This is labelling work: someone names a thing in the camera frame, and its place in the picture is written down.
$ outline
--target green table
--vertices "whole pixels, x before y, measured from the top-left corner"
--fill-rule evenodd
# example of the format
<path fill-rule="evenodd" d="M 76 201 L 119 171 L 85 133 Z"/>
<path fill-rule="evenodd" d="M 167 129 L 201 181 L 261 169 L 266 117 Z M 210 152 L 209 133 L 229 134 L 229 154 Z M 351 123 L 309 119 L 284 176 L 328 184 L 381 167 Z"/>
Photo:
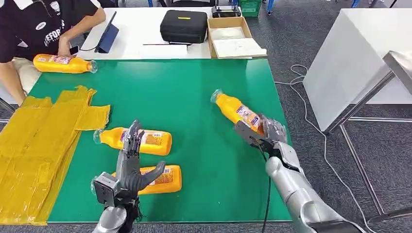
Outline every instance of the green table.
<path fill-rule="evenodd" d="M 44 73 L 31 91 L 56 100 L 77 85 L 94 88 L 92 105 L 111 105 L 108 129 L 138 118 L 145 129 L 170 132 L 166 157 L 142 154 L 141 166 L 160 160 L 182 169 L 182 190 L 143 195 L 143 221 L 227 222 L 264 219 L 267 175 L 262 156 L 233 130 L 214 90 L 239 98 L 252 110 L 286 124 L 266 59 L 99 61 L 96 74 Z M 118 151 L 82 132 L 48 222 L 98 221 L 103 207 L 90 191 L 93 177 L 114 172 Z M 290 220 L 272 186 L 268 220 Z"/>

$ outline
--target yellow plastic sheet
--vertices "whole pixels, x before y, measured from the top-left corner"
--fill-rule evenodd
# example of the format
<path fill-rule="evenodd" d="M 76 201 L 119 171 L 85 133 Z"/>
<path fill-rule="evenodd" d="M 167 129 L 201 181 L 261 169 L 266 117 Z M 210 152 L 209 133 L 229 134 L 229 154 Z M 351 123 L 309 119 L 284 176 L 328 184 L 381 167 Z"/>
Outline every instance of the yellow plastic sheet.
<path fill-rule="evenodd" d="M 80 132 L 104 128 L 110 105 L 89 106 L 93 89 L 28 97 L 0 133 L 0 224 L 46 225 Z"/>

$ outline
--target robotic arm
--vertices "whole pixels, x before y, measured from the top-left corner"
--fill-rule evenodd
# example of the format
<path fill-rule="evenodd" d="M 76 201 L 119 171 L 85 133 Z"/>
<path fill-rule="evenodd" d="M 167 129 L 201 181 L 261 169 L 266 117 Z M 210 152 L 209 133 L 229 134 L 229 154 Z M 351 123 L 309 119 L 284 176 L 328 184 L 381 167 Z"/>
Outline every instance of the robotic arm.
<path fill-rule="evenodd" d="M 264 136 L 239 121 L 236 132 L 252 147 L 268 153 L 266 172 L 287 206 L 298 233 L 366 233 L 356 223 L 340 216 L 309 184 L 295 150 L 286 144 L 282 125 L 265 116 Z"/>
<path fill-rule="evenodd" d="M 130 233 L 133 222 L 142 216 L 137 192 L 159 177 L 166 163 L 161 161 L 156 168 L 144 175 L 140 172 L 139 149 L 144 131 L 139 133 L 136 119 L 129 128 L 123 149 L 119 151 L 116 177 L 103 172 L 93 181 L 99 203 L 104 211 L 93 233 Z"/>

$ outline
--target orange bottle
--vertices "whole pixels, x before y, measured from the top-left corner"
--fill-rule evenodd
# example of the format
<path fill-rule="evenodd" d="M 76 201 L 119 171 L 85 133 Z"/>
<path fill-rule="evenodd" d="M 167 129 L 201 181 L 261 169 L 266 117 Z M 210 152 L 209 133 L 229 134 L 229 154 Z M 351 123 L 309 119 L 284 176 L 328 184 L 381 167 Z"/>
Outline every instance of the orange bottle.
<path fill-rule="evenodd" d="M 145 174 L 155 167 L 142 167 L 140 172 Z M 139 195 L 156 193 L 173 193 L 182 189 L 182 171 L 178 165 L 166 165 L 164 172 L 145 189 L 138 192 Z"/>
<path fill-rule="evenodd" d="M 223 94 L 222 90 L 217 89 L 210 98 L 212 103 L 216 103 L 225 117 L 233 123 L 243 121 L 253 131 L 264 135 L 260 117 L 242 104 L 240 100 Z"/>
<path fill-rule="evenodd" d="M 85 61 L 79 57 L 62 57 L 39 54 L 33 59 L 34 66 L 41 72 L 59 72 L 80 74 L 84 72 L 97 72 L 95 61 Z"/>
<path fill-rule="evenodd" d="M 117 127 L 111 130 L 96 130 L 93 138 L 96 143 L 105 143 L 112 148 L 121 150 L 123 149 L 125 136 L 128 133 L 128 128 Z M 139 152 L 165 156 L 169 154 L 171 147 L 172 135 L 170 133 L 144 130 Z"/>

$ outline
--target black case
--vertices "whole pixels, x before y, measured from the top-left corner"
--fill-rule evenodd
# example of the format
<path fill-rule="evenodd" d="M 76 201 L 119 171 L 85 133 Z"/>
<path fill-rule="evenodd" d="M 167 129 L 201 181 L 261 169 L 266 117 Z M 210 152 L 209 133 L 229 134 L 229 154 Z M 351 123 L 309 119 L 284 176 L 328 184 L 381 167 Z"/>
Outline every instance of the black case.
<path fill-rule="evenodd" d="M 160 33 L 167 42 L 203 43 L 206 31 L 205 12 L 168 10 L 160 24 Z"/>

